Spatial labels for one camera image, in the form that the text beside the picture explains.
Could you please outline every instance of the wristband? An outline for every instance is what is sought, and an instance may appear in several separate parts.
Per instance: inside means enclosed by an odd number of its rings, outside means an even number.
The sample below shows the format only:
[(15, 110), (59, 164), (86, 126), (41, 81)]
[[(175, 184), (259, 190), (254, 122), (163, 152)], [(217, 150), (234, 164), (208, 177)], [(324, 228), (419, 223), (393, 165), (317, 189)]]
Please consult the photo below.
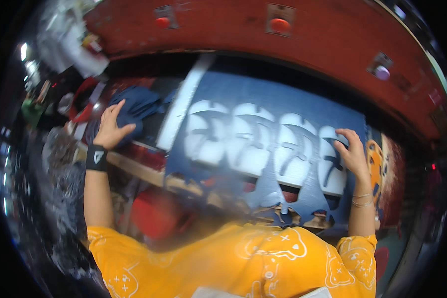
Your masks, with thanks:
[(86, 156), (86, 169), (95, 171), (106, 171), (108, 151), (103, 146), (89, 145), (88, 154)]

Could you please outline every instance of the printed yellow shirt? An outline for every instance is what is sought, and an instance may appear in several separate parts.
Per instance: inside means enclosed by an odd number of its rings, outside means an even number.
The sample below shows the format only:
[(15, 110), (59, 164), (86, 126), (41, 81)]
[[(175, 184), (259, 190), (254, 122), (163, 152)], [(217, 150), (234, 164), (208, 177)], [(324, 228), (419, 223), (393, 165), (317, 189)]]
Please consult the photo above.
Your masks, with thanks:
[(88, 227), (88, 239), (113, 298), (186, 298), (197, 287), (247, 298), (299, 297), (319, 287), (334, 298), (375, 296), (375, 235), (345, 237), (334, 248), (300, 227), (228, 223), (166, 253), (104, 227)]

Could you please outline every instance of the red button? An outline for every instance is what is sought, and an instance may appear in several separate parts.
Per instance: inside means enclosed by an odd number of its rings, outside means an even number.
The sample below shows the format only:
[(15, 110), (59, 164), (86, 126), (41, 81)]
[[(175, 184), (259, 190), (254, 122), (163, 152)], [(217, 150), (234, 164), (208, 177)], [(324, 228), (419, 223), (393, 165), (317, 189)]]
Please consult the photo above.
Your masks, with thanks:
[(169, 18), (158, 18), (156, 19), (156, 25), (159, 28), (162, 29), (167, 29), (170, 25), (171, 25), (171, 21), (169, 20)]
[(285, 34), (290, 32), (291, 25), (283, 19), (273, 19), (270, 21), (270, 27), (275, 33)]

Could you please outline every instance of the red machine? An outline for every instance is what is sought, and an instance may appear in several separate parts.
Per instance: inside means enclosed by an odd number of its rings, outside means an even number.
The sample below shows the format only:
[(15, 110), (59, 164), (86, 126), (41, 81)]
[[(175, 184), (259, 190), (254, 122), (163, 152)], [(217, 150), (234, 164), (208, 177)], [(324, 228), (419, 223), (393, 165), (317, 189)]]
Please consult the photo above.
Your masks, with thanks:
[(362, 93), (423, 142), (447, 133), (435, 59), (378, 0), (108, 0), (84, 19), (111, 60), (192, 50), (274, 57)]

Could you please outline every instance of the hand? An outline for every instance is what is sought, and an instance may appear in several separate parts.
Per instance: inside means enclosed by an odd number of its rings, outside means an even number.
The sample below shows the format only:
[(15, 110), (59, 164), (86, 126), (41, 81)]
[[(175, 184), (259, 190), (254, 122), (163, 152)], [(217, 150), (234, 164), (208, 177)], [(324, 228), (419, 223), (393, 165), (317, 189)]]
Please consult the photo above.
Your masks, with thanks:
[(354, 130), (346, 128), (338, 128), (335, 130), (337, 134), (342, 134), (349, 141), (349, 148), (340, 142), (335, 141), (334, 146), (339, 152), (348, 170), (359, 179), (366, 179), (370, 177), (368, 165), (366, 164), (366, 157), (364, 155), (364, 147), (358, 134)]
[(125, 102), (126, 100), (123, 99), (119, 104), (114, 104), (104, 110), (101, 116), (100, 129), (93, 140), (93, 144), (101, 145), (104, 149), (110, 150), (136, 128), (136, 124), (127, 124), (122, 128), (118, 128), (116, 118)]

